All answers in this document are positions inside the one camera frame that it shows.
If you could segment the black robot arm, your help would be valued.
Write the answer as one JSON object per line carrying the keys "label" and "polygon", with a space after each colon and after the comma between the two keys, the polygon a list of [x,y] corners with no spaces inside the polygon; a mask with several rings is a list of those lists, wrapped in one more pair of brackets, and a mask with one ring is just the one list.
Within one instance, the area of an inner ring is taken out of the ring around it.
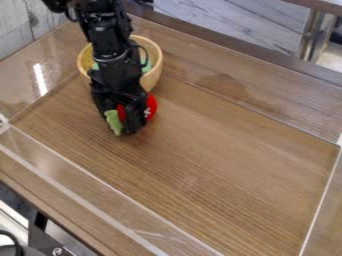
{"label": "black robot arm", "polygon": [[92,47],[96,67],[87,71],[92,100],[104,119],[118,116],[120,131],[136,133],[147,124],[148,93],[140,79],[148,66],[146,48],[131,38],[123,0],[41,0],[53,13],[79,24]]}

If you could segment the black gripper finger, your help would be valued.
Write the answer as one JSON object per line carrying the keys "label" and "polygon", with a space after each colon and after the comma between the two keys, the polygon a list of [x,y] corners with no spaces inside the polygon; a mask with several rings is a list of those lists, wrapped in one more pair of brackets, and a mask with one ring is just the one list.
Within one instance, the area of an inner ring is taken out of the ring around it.
{"label": "black gripper finger", "polygon": [[105,112],[115,110],[118,103],[99,92],[92,92],[92,100],[101,118],[107,119]]}
{"label": "black gripper finger", "polygon": [[126,133],[135,134],[147,124],[148,107],[146,102],[131,103],[124,107]]}

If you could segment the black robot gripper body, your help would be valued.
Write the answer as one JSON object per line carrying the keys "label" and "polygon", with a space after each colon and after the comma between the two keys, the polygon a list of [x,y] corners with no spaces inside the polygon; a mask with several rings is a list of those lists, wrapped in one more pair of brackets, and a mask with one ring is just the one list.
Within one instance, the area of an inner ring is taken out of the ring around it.
{"label": "black robot gripper body", "polygon": [[147,105],[147,92],[140,84],[143,67],[147,65],[139,53],[119,55],[93,54],[97,68],[91,68],[91,93],[97,107]]}

